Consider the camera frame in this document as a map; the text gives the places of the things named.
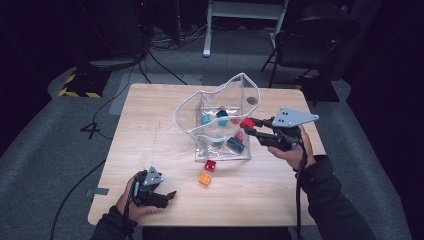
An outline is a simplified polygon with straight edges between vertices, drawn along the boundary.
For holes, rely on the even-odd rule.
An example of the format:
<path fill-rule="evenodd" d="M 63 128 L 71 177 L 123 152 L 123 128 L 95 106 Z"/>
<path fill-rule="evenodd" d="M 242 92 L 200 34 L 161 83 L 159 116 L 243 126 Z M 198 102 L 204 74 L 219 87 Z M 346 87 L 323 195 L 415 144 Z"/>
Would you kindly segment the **person's right hand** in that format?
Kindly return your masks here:
<path fill-rule="evenodd" d="M 306 167 L 309 167 L 316 163 L 316 160 L 313 156 L 313 149 L 309 135 L 306 133 L 303 126 L 300 126 L 300 130 L 303 147 L 298 146 L 296 149 L 286 152 L 272 146 L 268 148 L 268 151 L 272 155 L 279 159 L 285 160 L 295 170 L 299 169 L 304 156 L 306 156 Z"/>

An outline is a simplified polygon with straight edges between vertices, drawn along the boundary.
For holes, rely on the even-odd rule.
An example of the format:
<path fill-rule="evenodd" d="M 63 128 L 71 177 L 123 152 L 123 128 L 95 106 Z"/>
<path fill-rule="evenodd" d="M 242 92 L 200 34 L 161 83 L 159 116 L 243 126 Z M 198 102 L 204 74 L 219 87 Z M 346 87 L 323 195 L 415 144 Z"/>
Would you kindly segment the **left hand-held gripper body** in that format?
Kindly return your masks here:
<path fill-rule="evenodd" d="M 167 206 L 167 196 L 155 192 L 155 189 L 162 182 L 161 174 L 153 166 L 149 170 L 138 172 L 134 178 L 133 202 L 137 206 L 165 208 Z"/>

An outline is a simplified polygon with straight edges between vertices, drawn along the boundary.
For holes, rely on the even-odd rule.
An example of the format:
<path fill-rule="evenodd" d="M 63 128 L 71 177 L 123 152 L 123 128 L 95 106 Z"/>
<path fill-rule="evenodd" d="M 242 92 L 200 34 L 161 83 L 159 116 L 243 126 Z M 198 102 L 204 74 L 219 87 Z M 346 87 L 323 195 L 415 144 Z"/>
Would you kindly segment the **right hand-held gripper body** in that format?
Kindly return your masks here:
<path fill-rule="evenodd" d="M 316 114 L 281 107 L 273 120 L 272 134 L 259 139 L 262 146 L 273 146 L 282 151 L 295 149 L 301 141 L 299 126 L 319 119 Z"/>

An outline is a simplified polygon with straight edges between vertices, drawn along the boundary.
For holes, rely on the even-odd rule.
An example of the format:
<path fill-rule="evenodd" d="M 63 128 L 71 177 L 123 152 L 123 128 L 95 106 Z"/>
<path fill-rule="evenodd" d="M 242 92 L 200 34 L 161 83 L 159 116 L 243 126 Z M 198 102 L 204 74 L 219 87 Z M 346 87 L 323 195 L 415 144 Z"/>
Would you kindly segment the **black equipment cabinet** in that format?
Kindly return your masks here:
<path fill-rule="evenodd" d="M 97 7 L 111 50 L 129 57 L 144 57 L 148 40 L 139 18 L 138 0 L 99 0 Z"/>

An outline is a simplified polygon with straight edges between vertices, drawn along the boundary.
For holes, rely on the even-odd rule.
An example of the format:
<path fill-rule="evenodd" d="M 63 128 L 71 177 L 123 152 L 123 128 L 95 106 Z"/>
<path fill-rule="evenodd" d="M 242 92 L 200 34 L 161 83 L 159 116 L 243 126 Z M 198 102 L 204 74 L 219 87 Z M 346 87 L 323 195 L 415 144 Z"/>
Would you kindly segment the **black chair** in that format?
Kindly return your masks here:
<path fill-rule="evenodd" d="M 304 9 L 302 16 L 275 36 L 273 52 L 263 65 L 273 64 L 269 87 L 277 66 L 317 70 L 329 82 L 341 48 L 360 31 L 360 23 L 331 2 L 318 2 Z"/>

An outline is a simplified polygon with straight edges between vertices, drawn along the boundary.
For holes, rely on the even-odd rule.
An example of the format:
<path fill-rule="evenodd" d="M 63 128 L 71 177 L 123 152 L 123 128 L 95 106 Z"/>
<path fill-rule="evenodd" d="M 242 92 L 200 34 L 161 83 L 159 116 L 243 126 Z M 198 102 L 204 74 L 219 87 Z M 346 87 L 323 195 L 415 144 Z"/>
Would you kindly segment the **black base with hazard stripes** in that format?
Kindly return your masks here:
<path fill-rule="evenodd" d="M 308 101 L 316 102 L 338 102 L 339 97 L 331 83 L 325 83 L 318 76 L 297 76 L 296 86 L 301 90 Z"/>
<path fill-rule="evenodd" d="M 60 90 L 59 96 L 102 98 L 110 75 L 110 71 L 74 70 Z"/>

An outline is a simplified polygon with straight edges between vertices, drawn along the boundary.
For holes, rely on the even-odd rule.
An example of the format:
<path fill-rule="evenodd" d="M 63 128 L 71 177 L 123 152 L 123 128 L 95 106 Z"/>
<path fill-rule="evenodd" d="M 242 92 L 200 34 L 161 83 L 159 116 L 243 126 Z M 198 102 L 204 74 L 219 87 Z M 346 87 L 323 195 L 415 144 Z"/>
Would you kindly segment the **clear plastic bag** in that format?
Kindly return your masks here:
<path fill-rule="evenodd" d="M 196 161 L 223 161 L 250 159 L 250 139 L 239 124 L 233 124 L 231 119 L 252 117 L 261 101 L 260 90 L 245 73 L 239 73 L 226 83 L 213 90 L 199 90 L 183 101 L 173 115 L 174 124 L 188 134 L 196 143 Z M 220 110 L 226 110 L 228 116 L 216 117 Z M 211 122 L 202 124 L 203 115 L 210 114 Z M 228 120 L 226 127 L 218 125 L 218 121 Z M 237 153 L 227 145 L 230 137 L 241 131 L 244 133 L 245 149 Z M 214 147 L 214 136 L 221 135 L 224 144 Z"/>

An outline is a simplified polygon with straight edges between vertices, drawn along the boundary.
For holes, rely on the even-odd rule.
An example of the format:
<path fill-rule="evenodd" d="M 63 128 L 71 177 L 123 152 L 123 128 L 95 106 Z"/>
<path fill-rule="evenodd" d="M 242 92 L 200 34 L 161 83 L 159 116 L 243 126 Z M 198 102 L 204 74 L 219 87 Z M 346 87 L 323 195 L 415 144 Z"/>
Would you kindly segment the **white desk frame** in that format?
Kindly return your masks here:
<path fill-rule="evenodd" d="M 275 36 L 281 30 L 288 3 L 289 0 L 282 0 L 281 3 L 274 4 L 208 0 L 203 56 L 208 58 L 211 55 L 212 19 L 214 17 L 275 20 L 275 29 L 269 34 L 271 44 L 275 46 Z"/>

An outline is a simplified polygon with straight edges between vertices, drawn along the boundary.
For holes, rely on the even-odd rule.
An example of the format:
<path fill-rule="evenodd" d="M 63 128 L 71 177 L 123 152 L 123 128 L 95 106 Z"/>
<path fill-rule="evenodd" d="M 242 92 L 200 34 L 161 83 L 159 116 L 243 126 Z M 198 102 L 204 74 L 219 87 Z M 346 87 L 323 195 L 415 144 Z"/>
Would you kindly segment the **grey stand base plate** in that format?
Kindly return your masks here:
<path fill-rule="evenodd" d="M 90 64 L 99 71 L 117 71 L 132 67 L 136 62 L 128 59 L 105 59 L 90 61 Z"/>

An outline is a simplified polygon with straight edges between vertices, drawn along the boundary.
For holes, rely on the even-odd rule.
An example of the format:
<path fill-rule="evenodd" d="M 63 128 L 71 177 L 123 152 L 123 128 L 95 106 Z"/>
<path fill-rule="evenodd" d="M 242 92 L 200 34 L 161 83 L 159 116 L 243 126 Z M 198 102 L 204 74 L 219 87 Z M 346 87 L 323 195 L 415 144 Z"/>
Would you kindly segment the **person's left hand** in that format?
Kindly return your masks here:
<path fill-rule="evenodd" d="M 124 216 L 127 215 L 132 221 L 138 221 L 142 216 L 153 213 L 157 210 L 155 206 L 137 206 L 130 199 L 132 193 L 132 184 L 134 179 L 130 178 L 127 182 L 126 188 L 122 195 L 119 197 L 116 207 L 119 213 Z"/>

